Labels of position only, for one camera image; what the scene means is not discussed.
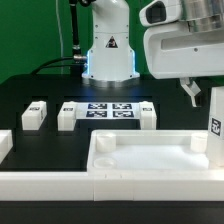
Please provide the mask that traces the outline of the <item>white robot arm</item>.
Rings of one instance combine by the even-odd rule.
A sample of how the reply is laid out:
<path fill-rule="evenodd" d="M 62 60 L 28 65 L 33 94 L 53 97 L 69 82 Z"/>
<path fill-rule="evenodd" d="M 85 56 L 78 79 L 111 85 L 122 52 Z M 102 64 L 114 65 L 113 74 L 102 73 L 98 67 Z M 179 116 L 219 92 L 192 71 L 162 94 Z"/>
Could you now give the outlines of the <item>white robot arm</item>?
<path fill-rule="evenodd" d="M 102 87 L 137 79 L 127 2 L 82 1 L 93 11 L 93 45 L 83 79 Z M 139 19 L 147 28 L 143 46 L 149 72 L 157 79 L 178 78 L 196 105 L 200 88 L 193 79 L 224 75 L 224 0 L 153 0 Z"/>

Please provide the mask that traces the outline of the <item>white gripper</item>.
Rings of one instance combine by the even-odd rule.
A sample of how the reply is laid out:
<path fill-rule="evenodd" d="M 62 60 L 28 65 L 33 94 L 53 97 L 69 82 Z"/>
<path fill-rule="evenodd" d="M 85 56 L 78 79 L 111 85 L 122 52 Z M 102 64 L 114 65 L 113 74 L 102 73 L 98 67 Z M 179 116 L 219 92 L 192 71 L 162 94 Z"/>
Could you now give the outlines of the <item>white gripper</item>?
<path fill-rule="evenodd" d="M 189 77 L 224 75 L 224 30 L 191 33 L 184 22 L 150 27 L 143 38 L 149 72 L 156 79 L 181 78 L 193 107 L 201 89 Z"/>

